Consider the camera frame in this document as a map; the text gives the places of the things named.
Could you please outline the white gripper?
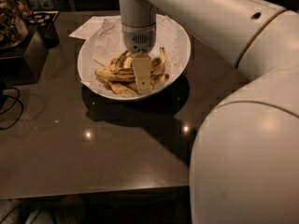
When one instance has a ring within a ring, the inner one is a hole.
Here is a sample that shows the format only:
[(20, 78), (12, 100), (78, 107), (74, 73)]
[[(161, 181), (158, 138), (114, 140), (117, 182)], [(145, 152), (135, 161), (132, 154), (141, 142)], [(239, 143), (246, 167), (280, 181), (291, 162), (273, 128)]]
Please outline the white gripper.
[(133, 58), (135, 84), (139, 94), (150, 91), (151, 59), (148, 54), (156, 43), (156, 24), (150, 27), (122, 26), (124, 46), (131, 53), (138, 53)]

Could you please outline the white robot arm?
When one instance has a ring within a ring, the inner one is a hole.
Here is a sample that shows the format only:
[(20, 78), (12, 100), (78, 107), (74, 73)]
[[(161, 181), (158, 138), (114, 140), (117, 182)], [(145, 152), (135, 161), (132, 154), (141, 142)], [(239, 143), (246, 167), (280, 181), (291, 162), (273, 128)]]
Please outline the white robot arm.
[[(248, 80), (192, 146), (192, 224), (299, 224), (299, 14), (263, 0), (147, 0)], [(121, 15), (136, 17), (134, 0)]]

